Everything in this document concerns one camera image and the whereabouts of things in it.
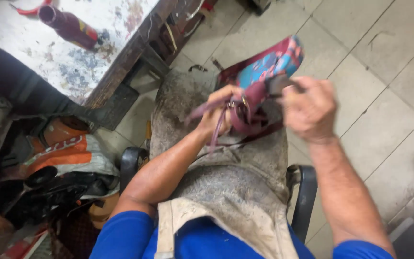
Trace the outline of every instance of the workbench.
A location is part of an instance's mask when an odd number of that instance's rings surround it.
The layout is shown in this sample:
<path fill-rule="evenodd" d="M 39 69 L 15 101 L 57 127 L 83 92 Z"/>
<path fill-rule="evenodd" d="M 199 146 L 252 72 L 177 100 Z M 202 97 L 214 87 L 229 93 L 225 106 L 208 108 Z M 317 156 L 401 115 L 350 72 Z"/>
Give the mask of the workbench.
<path fill-rule="evenodd" d="M 94 51 L 60 38 L 38 18 L 22 16 L 9 3 L 32 9 L 42 0 L 0 1 L 0 49 L 32 69 L 52 87 L 86 108 L 99 108 L 143 55 L 175 9 L 177 0 L 60 0 L 53 5 L 95 28 Z"/>

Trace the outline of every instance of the man's right hand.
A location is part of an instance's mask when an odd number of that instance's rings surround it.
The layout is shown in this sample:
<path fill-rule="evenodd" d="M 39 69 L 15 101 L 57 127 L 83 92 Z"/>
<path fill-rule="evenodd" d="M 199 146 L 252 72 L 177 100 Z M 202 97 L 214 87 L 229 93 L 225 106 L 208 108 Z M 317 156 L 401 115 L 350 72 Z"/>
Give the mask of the man's right hand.
<path fill-rule="evenodd" d="M 285 126 L 293 129 L 308 144 L 331 143 L 336 138 L 333 132 L 336 102 L 332 83 L 312 77 L 295 77 L 292 80 L 305 92 L 297 92 L 295 86 L 282 90 Z"/>

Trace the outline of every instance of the person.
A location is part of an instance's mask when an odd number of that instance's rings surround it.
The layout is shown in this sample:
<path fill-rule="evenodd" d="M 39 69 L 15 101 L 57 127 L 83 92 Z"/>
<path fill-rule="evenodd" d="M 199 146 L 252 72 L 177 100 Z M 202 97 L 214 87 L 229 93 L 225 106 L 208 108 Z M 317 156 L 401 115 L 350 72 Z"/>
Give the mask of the person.
<path fill-rule="evenodd" d="M 186 108 L 174 107 L 193 107 L 196 99 L 186 91 L 193 81 L 180 83 L 177 80 L 181 75 L 173 78 L 169 81 L 177 86 L 163 85 L 156 98 L 153 157 L 120 196 L 90 258 L 313 259 L 292 232 L 285 215 L 285 130 L 239 148 L 217 147 L 214 154 L 206 155 L 204 146 L 210 141 L 221 113 L 217 109 L 206 112 L 191 132 L 182 132 L 170 140 L 169 136 L 178 131 L 171 126 L 161 127 L 157 121 L 164 125 L 182 124 L 179 114 Z M 331 82 L 310 77 L 293 80 L 305 92 L 299 93 L 294 86 L 284 88 L 279 100 L 282 109 L 278 108 L 285 126 L 309 147 L 322 207 L 333 233 L 333 258 L 395 258 L 378 210 L 334 133 L 337 105 Z M 242 91 L 228 85 L 213 92 L 208 100 L 231 93 L 241 95 Z M 189 101 L 183 104 L 180 93 L 187 95 Z M 269 108 L 269 102 L 263 106 Z M 173 106 L 164 108 L 168 103 Z M 227 132 L 230 126 L 227 116 L 220 132 Z M 161 143 L 171 141 L 176 144 L 160 147 Z M 160 150 L 153 153 L 153 148 L 158 147 Z"/>

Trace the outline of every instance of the bottle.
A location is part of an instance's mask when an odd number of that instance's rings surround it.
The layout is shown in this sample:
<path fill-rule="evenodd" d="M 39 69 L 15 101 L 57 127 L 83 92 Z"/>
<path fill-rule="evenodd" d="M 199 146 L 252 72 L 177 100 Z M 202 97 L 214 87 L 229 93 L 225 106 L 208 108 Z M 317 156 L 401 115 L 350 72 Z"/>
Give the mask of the bottle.
<path fill-rule="evenodd" d="M 47 26 L 52 27 L 61 38 L 80 47 L 92 50 L 97 42 L 98 35 L 94 28 L 72 13 L 44 5 L 39 8 L 38 17 Z"/>

